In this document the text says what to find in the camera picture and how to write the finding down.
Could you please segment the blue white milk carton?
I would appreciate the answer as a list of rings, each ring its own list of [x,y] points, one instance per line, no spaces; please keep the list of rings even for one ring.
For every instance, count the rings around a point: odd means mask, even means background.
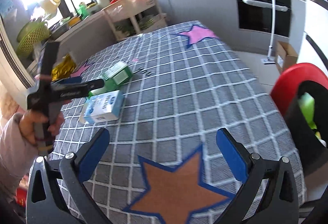
[[[79,122],[94,124],[118,120],[123,100],[124,94],[120,90],[92,96],[84,103]]]

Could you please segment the green white carton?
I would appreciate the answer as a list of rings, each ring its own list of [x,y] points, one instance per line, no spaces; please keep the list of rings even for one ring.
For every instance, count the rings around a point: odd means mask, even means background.
[[[128,64],[119,61],[99,75],[99,78],[103,79],[105,84],[102,88],[90,91],[89,97],[117,91],[123,84],[128,82],[132,76],[133,73],[128,67]]]

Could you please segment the green wrapper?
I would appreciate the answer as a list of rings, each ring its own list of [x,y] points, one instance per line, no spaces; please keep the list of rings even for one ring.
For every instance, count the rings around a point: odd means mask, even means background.
[[[314,122],[315,99],[310,94],[305,92],[299,98],[298,105],[310,129],[315,132],[317,139],[321,139],[321,135]]]

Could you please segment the black trash bin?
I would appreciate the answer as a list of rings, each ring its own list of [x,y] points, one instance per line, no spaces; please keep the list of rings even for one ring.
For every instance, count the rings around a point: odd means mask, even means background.
[[[318,200],[327,187],[327,146],[315,136],[301,112],[298,101],[305,93],[314,98],[314,123],[321,139],[327,141],[327,88],[314,81],[302,82],[288,106],[284,120],[300,156],[307,200]]]

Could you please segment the red trash bin lid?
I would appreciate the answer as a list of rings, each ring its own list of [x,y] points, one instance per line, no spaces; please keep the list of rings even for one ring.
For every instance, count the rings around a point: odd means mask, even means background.
[[[279,76],[270,93],[282,116],[304,81],[314,81],[327,88],[327,76],[317,66],[311,63],[292,65]]]

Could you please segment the gold foil bag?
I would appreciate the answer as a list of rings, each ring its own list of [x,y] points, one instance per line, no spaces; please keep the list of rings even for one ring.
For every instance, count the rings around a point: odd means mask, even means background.
[[[62,61],[52,69],[52,81],[69,78],[75,68],[75,61],[70,54],[66,54]]]

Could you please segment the green plastic colander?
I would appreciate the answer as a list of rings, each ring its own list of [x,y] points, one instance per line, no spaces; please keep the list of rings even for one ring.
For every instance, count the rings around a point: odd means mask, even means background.
[[[34,51],[34,45],[48,39],[51,35],[47,22],[29,22],[32,27],[22,37],[18,44],[16,54],[19,57],[28,57]]]

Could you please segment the grey checked tablecloth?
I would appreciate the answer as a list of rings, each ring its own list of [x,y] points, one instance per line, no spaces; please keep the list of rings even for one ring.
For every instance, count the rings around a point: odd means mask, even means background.
[[[95,174],[86,183],[100,209],[114,223],[158,223],[123,209],[145,190],[139,157],[175,167],[202,147],[205,183],[236,193],[235,180],[216,144],[216,132],[226,128],[249,152],[262,158],[287,157],[294,172],[298,201],[306,187],[298,151],[283,117],[256,76],[218,38],[189,45],[186,32],[199,27],[185,22],[130,38],[81,61],[84,81],[123,61],[134,72],[121,88],[125,95],[115,121],[83,124],[84,99],[62,109],[65,124],[50,158],[77,151],[99,128],[110,142]]]

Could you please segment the cream plastic shelf rack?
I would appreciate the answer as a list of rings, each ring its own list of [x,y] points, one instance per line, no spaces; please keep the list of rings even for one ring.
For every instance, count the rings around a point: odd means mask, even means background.
[[[119,0],[102,10],[117,41],[167,26],[157,0]]]

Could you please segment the cardboard box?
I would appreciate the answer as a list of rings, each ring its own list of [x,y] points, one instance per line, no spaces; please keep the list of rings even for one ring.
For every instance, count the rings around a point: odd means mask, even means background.
[[[297,59],[298,54],[289,43],[281,41],[276,42],[275,64],[280,74],[295,65]]]

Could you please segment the black built-in oven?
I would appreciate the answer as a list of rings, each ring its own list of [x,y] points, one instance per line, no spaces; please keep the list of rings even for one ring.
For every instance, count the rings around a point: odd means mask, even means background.
[[[260,32],[271,32],[272,0],[237,0],[239,28]],[[286,11],[276,10],[275,34],[288,37],[291,22],[291,0],[275,0],[277,7],[286,7]]]

